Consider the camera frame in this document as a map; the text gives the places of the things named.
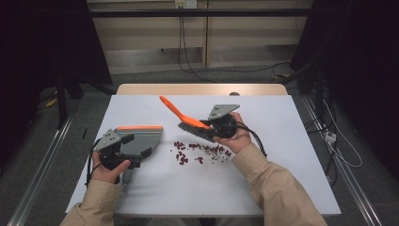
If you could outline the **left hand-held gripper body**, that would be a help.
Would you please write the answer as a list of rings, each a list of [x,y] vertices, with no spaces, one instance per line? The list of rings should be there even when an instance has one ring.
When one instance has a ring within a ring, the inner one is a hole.
[[[128,167],[129,170],[139,168],[141,165],[140,153],[123,153],[120,149],[124,145],[121,143],[121,138],[126,135],[120,136],[114,130],[109,129],[96,143],[93,148],[94,152],[98,152],[103,165],[113,170],[124,160],[131,162]]]

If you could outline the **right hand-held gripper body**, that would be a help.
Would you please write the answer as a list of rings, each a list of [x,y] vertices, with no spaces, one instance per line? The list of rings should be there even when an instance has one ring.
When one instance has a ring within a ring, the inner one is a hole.
[[[239,107],[240,105],[214,105],[208,116],[208,121],[212,122],[212,128],[218,131],[219,137],[231,138],[235,135],[236,120],[231,112]]]

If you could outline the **grey dustpan with orange edge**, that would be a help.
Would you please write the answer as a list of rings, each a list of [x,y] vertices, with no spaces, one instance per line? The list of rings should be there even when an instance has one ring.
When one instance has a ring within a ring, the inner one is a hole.
[[[121,146],[123,153],[141,153],[142,151],[155,146],[160,141],[163,127],[161,125],[138,125],[138,126],[119,126],[114,130],[120,136],[134,134],[135,139]],[[127,169],[122,177],[117,178],[116,184],[122,182],[125,186],[129,185],[133,169]]]

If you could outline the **orange-handled grey brush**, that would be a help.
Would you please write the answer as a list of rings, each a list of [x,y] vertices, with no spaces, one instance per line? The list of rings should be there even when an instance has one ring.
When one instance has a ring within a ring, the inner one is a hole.
[[[167,97],[160,95],[159,98],[161,102],[181,120],[181,122],[179,123],[179,127],[182,130],[196,137],[200,137],[210,142],[214,142],[214,139],[207,135],[207,132],[212,131],[211,126],[201,121],[198,121],[194,118],[186,116]]]

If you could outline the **red and green beans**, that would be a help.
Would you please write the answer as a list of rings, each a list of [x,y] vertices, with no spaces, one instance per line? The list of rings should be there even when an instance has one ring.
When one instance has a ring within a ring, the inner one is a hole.
[[[182,166],[189,163],[225,163],[232,157],[232,151],[220,144],[183,143],[179,140],[173,142],[173,148],[169,151]]]

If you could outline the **person's right hand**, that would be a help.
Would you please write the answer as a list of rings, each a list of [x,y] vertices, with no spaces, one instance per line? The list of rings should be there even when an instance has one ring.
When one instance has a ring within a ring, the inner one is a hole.
[[[237,125],[239,128],[236,130],[236,133],[231,138],[223,138],[223,137],[214,137],[214,141],[227,146],[233,153],[239,153],[242,151],[246,146],[252,143],[249,131],[245,129],[244,122],[237,112],[232,112],[231,115],[236,120]]]

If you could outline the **person's left hand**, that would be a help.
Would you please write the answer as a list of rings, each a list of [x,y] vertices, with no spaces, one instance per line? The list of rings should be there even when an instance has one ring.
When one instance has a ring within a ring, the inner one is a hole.
[[[91,173],[91,178],[93,180],[108,182],[111,184],[114,184],[120,174],[126,171],[131,164],[129,160],[124,160],[114,169],[107,169],[103,166],[101,158],[97,153],[93,154],[92,161],[94,168]]]

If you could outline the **wooden table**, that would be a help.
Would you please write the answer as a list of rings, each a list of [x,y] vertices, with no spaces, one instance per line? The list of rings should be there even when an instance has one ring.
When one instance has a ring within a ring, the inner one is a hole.
[[[280,84],[122,84],[118,95],[287,95]]]

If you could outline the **white board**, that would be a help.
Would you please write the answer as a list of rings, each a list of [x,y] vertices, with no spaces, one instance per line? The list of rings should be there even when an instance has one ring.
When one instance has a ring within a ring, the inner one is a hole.
[[[171,95],[169,100],[185,115],[197,120],[208,117],[214,105],[240,105],[246,126],[261,139],[270,161],[287,168],[304,186],[324,216],[341,212],[319,159],[289,95],[193,96]],[[161,125],[163,133],[152,155],[134,169],[123,188],[115,212],[135,217],[255,217],[261,210],[248,191],[245,178],[225,163],[179,165],[174,141],[206,144],[178,126],[179,119],[156,95],[115,95],[99,129],[125,125]]]

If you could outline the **black metal stand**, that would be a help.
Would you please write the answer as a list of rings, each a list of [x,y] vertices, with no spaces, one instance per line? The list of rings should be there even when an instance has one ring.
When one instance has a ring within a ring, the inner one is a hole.
[[[59,74],[56,78],[56,94],[58,103],[58,128],[62,128],[68,118],[65,88],[62,76]]]

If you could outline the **black horizontal bar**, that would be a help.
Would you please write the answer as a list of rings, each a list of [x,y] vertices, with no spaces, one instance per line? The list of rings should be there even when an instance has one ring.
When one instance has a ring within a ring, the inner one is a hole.
[[[272,9],[135,9],[105,10],[89,12],[93,18],[135,18],[135,17],[303,17],[311,14],[307,8]]]

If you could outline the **black curtain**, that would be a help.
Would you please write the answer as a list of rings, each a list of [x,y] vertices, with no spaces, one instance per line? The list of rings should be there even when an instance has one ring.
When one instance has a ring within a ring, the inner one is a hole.
[[[17,152],[43,89],[112,83],[87,0],[0,0],[0,164]]]
[[[399,0],[313,0],[291,67],[317,60],[375,157],[399,179]]]

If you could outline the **metal floor rail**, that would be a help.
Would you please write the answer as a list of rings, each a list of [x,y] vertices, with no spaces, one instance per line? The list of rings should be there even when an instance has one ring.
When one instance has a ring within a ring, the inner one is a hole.
[[[71,127],[73,116],[68,117],[65,122],[56,130],[56,134],[40,162],[33,179],[18,202],[7,226],[24,226],[26,220],[40,194],[41,188],[50,172],[50,168],[56,159],[58,151]]]
[[[360,213],[365,219],[366,224],[368,226],[383,226],[373,205],[371,204],[364,190],[360,186],[355,174],[352,172],[352,169],[358,169],[362,166],[363,159],[360,156],[358,150],[353,146],[353,144],[346,138],[346,136],[341,131],[340,127],[338,126],[334,118],[334,114],[332,113],[331,108],[327,104],[327,101],[323,100],[321,103],[321,107],[326,109],[327,115],[331,119],[333,130],[336,131],[337,135],[341,137],[344,140],[344,142],[350,146],[351,150],[359,159],[358,163],[351,163],[350,161],[344,158],[341,150],[339,149],[337,141],[335,141],[334,143],[330,143],[324,140],[325,132],[331,132],[331,131],[327,128],[327,125],[324,122],[322,122],[322,117],[316,115],[316,104],[313,102],[311,97],[303,97],[302,100],[311,116],[312,123],[316,127],[316,132],[320,134],[321,139],[327,146],[329,159],[332,161],[337,171],[341,174],[341,177],[343,178],[344,183],[346,184],[351,196],[353,197],[358,209],[360,210]]]

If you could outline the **white wall socket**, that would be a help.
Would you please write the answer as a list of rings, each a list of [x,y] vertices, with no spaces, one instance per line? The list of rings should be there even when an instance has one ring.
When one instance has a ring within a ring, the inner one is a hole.
[[[197,0],[174,0],[175,8],[194,9],[198,7]]]

